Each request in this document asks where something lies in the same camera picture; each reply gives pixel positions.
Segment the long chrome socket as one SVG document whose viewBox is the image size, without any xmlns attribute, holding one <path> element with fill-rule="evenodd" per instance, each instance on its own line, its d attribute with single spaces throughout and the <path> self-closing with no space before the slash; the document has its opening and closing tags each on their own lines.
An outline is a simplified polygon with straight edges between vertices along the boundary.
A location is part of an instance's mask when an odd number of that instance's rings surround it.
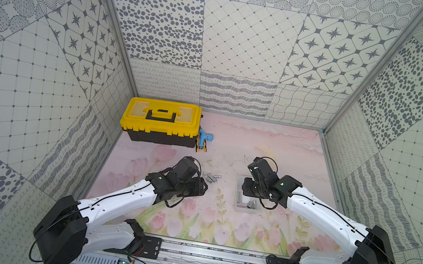
<svg viewBox="0 0 423 264">
<path fill-rule="evenodd" d="M 240 194 L 240 193 L 237 193 L 237 196 L 236 196 L 236 203 L 241 203 L 241 200 L 242 200 L 242 198 L 241 198 L 241 194 Z"/>
</svg>

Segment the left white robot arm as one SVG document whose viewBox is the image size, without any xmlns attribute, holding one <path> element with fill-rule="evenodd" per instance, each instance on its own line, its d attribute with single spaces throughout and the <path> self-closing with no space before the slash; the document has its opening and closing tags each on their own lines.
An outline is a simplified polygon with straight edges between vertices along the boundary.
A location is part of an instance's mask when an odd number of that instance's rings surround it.
<svg viewBox="0 0 423 264">
<path fill-rule="evenodd" d="M 33 247 L 38 249 L 41 264 L 71 264 L 82 254 L 96 251 L 123 255 L 123 264 L 156 259 L 161 238 L 146 235 L 135 219 L 119 224 L 112 220 L 159 203 L 171 207 L 171 199 L 182 202 L 203 196 L 207 189 L 199 161 L 185 156 L 175 166 L 150 173 L 128 188 L 79 201 L 68 195 L 35 227 Z"/>
</svg>

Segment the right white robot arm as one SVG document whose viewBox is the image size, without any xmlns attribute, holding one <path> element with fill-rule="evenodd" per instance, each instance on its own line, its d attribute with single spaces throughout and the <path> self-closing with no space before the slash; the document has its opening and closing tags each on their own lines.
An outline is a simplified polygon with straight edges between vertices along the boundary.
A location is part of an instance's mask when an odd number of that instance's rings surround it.
<svg viewBox="0 0 423 264">
<path fill-rule="evenodd" d="M 288 259 L 269 256 L 267 264 L 395 264 L 389 236 L 378 225 L 368 228 L 326 205 L 293 177 L 278 177 L 263 157 L 255 158 L 248 169 L 250 177 L 241 186 L 243 196 L 293 211 L 340 247 L 333 253 L 301 246 Z"/>
</svg>

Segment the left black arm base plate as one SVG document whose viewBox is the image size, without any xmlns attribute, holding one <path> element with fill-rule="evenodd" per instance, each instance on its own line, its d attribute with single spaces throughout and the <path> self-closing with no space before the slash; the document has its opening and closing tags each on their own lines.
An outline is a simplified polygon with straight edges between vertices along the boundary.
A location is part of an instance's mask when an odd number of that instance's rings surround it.
<svg viewBox="0 0 423 264">
<path fill-rule="evenodd" d="M 106 252 L 120 255 L 156 260 L 161 250 L 163 239 L 154 236 L 135 236 L 133 241 L 123 249 L 110 248 Z"/>
</svg>

